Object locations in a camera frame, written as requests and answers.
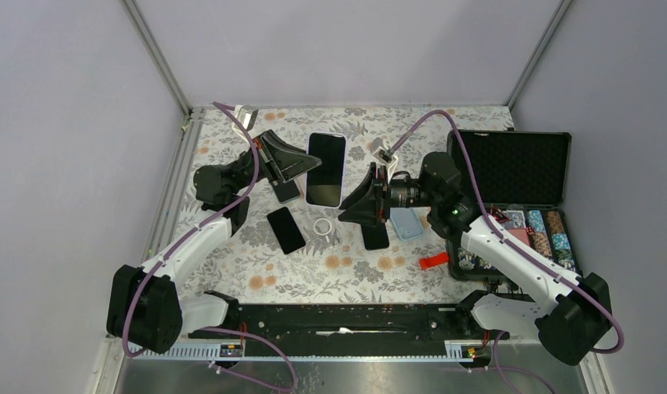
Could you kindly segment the small black smartphone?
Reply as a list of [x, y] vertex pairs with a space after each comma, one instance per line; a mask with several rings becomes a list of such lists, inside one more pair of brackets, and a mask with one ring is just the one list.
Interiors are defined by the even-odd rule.
[[300, 187], [296, 181], [289, 181], [272, 186], [276, 198], [280, 204], [286, 204], [301, 196]]

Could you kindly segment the black smartphone from blue case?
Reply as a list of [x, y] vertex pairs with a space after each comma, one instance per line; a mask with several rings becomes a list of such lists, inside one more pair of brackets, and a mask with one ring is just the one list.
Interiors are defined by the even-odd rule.
[[384, 250], [389, 248], [389, 236], [384, 224], [375, 227], [361, 227], [365, 250]]

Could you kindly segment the phone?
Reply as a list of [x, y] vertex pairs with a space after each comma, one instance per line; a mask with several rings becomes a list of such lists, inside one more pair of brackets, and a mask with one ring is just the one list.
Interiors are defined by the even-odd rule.
[[425, 233], [413, 208], [391, 208], [389, 220], [401, 241], [412, 241]]
[[318, 158], [321, 164], [306, 174], [306, 202], [315, 206], [337, 208], [343, 194], [346, 137], [313, 132], [307, 141], [307, 153]]

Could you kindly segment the large black smartphone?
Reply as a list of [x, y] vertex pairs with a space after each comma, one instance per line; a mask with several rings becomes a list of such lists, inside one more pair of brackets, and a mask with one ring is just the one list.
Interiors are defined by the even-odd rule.
[[267, 221], [285, 255], [292, 254], [306, 245], [291, 211], [282, 207], [266, 215]]

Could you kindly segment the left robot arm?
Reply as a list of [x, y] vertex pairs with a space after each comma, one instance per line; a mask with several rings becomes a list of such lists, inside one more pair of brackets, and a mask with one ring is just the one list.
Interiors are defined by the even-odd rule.
[[229, 164], [205, 165], [195, 171], [195, 197], [202, 203], [194, 224], [155, 256], [113, 276], [106, 331], [126, 343], [163, 354], [183, 335], [210, 327], [230, 337], [240, 326], [238, 312], [225, 295], [204, 293], [180, 300], [178, 290], [247, 218], [248, 193], [258, 181], [288, 183], [319, 167], [322, 161], [265, 131]]

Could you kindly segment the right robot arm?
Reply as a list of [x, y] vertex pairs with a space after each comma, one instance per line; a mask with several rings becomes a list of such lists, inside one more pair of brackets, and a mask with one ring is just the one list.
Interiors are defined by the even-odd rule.
[[385, 223], [391, 208], [427, 207], [432, 230], [453, 246], [486, 259], [530, 297], [504, 300], [489, 292], [469, 296], [471, 307], [456, 317], [469, 338], [500, 330], [537, 338], [557, 360], [576, 365], [610, 330], [621, 327], [611, 313], [608, 283], [561, 267], [509, 233], [476, 197], [461, 190], [462, 173], [449, 153], [431, 152], [417, 179], [388, 176], [370, 163], [361, 184], [339, 205], [340, 222], [362, 227]]

